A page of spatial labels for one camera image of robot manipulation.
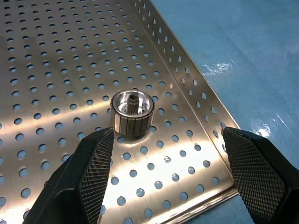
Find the perforated metal tray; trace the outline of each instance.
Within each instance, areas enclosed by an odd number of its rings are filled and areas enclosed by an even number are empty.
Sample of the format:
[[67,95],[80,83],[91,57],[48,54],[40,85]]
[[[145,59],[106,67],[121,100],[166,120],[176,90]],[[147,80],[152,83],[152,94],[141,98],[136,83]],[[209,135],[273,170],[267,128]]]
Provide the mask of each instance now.
[[221,123],[237,124],[149,0],[0,5],[0,221],[21,223],[133,88],[155,100],[153,127],[115,138],[102,223],[179,223],[236,195]]

